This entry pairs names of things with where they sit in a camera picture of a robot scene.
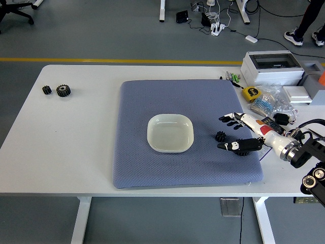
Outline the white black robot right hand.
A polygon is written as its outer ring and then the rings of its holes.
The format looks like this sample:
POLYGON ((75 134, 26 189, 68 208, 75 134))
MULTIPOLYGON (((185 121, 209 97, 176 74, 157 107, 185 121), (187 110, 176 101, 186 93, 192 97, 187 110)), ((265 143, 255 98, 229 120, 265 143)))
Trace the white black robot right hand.
POLYGON ((260 150, 264 144, 273 148, 276 155, 285 160, 289 150, 299 144, 295 139, 278 134, 263 121, 247 113, 229 113, 220 117, 219 120, 227 123, 228 126, 235 126, 235 130, 240 127, 247 127, 258 135, 258 138, 238 139, 234 142, 217 145, 220 149, 232 151, 238 155, 260 150))

